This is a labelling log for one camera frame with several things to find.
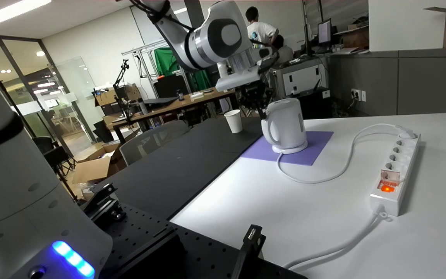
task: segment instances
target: kettle base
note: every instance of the kettle base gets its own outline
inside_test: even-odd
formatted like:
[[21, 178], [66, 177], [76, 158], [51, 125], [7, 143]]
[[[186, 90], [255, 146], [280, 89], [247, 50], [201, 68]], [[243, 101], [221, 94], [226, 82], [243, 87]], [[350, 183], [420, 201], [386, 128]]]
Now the kettle base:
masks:
[[302, 145], [297, 146], [296, 148], [289, 148], [286, 150], [277, 148], [276, 146], [273, 145], [273, 151], [276, 153], [292, 154], [292, 153], [300, 152], [300, 151], [304, 150], [306, 147], [307, 147], [307, 141], [305, 141]]

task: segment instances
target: white table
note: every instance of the white table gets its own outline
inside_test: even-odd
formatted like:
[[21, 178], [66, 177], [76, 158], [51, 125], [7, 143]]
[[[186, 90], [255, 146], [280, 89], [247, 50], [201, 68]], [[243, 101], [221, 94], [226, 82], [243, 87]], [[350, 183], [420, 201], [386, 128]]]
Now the white table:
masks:
[[[283, 169], [310, 180], [337, 173], [354, 135], [381, 122], [422, 134], [402, 215], [341, 256], [296, 269], [310, 279], [446, 278], [446, 114], [306, 120], [306, 129], [334, 134], [313, 166]], [[396, 137], [386, 127], [375, 131], [390, 134], [360, 138], [347, 171], [322, 184], [299, 184], [274, 162], [240, 158], [172, 221], [235, 248], [250, 224], [263, 226], [264, 258], [278, 265], [340, 244], [370, 216], [368, 196]]]

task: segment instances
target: blue led light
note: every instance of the blue led light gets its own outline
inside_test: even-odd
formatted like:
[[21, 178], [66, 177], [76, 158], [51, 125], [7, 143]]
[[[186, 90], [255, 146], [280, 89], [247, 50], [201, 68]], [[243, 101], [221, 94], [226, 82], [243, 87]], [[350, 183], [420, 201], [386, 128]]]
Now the blue led light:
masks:
[[55, 241], [52, 245], [53, 249], [63, 256], [67, 262], [75, 267], [78, 272], [85, 277], [94, 276], [94, 268], [86, 262], [76, 251], [73, 251], [71, 247], [63, 241]]

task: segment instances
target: white cable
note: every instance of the white cable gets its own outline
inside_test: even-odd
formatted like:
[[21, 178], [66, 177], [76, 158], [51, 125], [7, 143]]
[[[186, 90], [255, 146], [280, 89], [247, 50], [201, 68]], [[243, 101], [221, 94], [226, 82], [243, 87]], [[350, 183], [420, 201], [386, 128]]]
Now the white cable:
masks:
[[350, 150], [349, 150], [349, 155], [347, 158], [347, 162], [345, 162], [345, 166], [343, 167], [343, 169], [330, 177], [324, 178], [324, 179], [320, 179], [320, 180], [312, 180], [312, 181], [307, 181], [307, 180], [299, 180], [297, 178], [291, 177], [290, 175], [288, 175], [287, 173], [285, 173], [285, 171], [283, 171], [283, 169], [281, 169], [280, 167], [280, 159], [283, 156], [283, 153], [280, 153], [280, 155], [278, 156], [278, 159], [276, 160], [276, 165], [278, 166], [278, 169], [280, 170], [281, 173], [283, 173], [283, 175], [285, 175], [287, 178], [289, 178], [290, 180], [294, 180], [295, 182], [299, 182], [299, 183], [305, 183], [305, 184], [317, 184], [317, 183], [322, 183], [322, 182], [327, 182], [330, 181], [332, 179], [337, 178], [338, 176], [342, 175], [348, 168], [349, 164], [350, 164], [350, 159], [352, 159], [352, 153], [354, 151], [354, 142], [357, 139], [357, 137], [359, 135], [361, 135], [361, 133], [363, 133], [364, 131], [366, 131], [367, 129], [370, 129], [372, 127], [377, 127], [377, 126], [389, 126], [389, 127], [394, 127], [395, 129], [401, 130], [401, 126], [398, 125], [392, 125], [392, 124], [385, 124], [385, 123], [379, 123], [379, 124], [375, 124], [375, 125], [371, 125], [368, 127], [365, 127], [364, 129], [362, 129], [360, 132], [358, 132], [354, 139], [352, 140], [352, 144], [350, 145]]
[[381, 216], [383, 218], [387, 216], [386, 213], [382, 212], [383, 210], [384, 210], [383, 205], [379, 205], [376, 210], [373, 210], [372, 215], [371, 215], [370, 219], [368, 220], [368, 222], [366, 223], [366, 225], [362, 228], [362, 230], [360, 230], [350, 240], [348, 240], [346, 242], [343, 242], [342, 244], [340, 244], [338, 246], [335, 246], [333, 248], [330, 248], [330, 249], [328, 249], [326, 251], [323, 251], [323, 252], [320, 252], [320, 253], [315, 253], [313, 255], [310, 255], [310, 256], [307, 256], [307, 257], [304, 257], [304, 258], [299, 258], [299, 259], [297, 259], [295, 261], [287, 263], [286, 265], [283, 266], [283, 268], [290, 269], [291, 267], [293, 267], [295, 265], [304, 263], [306, 261], [313, 260], [315, 258], [321, 258], [321, 257], [327, 256], [329, 254], [333, 254], [335, 252], [338, 252], [340, 250], [345, 249], [345, 247], [348, 247], [348, 246], [352, 245], [353, 243], [355, 243], [357, 240], [359, 240], [361, 237], [363, 237], [367, 233], [367, 231], [370, 229], [371, 225], [376, 221], [376, 219], [379, 216]]

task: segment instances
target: purple mat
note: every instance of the purple mat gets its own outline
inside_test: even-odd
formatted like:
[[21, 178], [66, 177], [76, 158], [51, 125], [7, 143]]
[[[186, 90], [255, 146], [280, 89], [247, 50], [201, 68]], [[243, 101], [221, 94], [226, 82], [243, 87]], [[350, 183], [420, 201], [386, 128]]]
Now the purple mat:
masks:
[[[308, 142], [307, 148], [294, 154], [284, 154], [280, 162], [312, 166], [332, 135], [333, 132], [306, 131]], [[264, 136], [262, 136], [251, 145], [241, 157], [276, 161], [278, 155], [278, 153], [273, 152], [271, 144], [266, 141]]]

